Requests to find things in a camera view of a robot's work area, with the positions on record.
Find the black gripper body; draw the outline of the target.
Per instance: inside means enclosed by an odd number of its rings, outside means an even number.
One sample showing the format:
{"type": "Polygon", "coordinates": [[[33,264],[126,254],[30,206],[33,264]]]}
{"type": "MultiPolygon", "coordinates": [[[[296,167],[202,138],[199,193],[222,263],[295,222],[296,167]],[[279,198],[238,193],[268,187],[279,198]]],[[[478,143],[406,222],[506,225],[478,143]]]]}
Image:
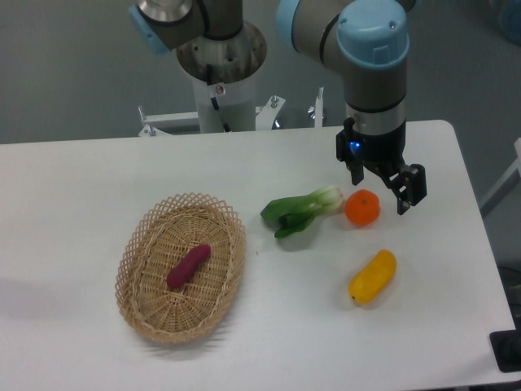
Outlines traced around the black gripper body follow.
{"type": "Polygon", "coordinates": [[[405,123],[386,134],[363,134],[349,117],[335,136],[336,158],[349,169],[363,166],[374,174],[398,174],[405,164],[405,123]]]}

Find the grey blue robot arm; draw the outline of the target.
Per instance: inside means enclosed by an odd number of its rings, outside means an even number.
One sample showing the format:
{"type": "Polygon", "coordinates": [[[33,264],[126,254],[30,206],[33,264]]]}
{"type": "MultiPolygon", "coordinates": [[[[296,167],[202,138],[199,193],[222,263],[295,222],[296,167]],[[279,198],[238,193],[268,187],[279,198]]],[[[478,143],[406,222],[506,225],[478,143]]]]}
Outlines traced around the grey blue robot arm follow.
{"type": "MultiPolygon", "coordinates": [[[[405,163],[410,1],[281,1],[279,37],[340,75],[346,120],[336,157],[353,184],[379,176],[405,213],[427,194],[425,169],[405,163]]],[[[267,44],[240,1],[136,1],[129,16],[151,51],[174,52],[195,87],[204,133],[255,127],[251,81],[267,44]]]]}

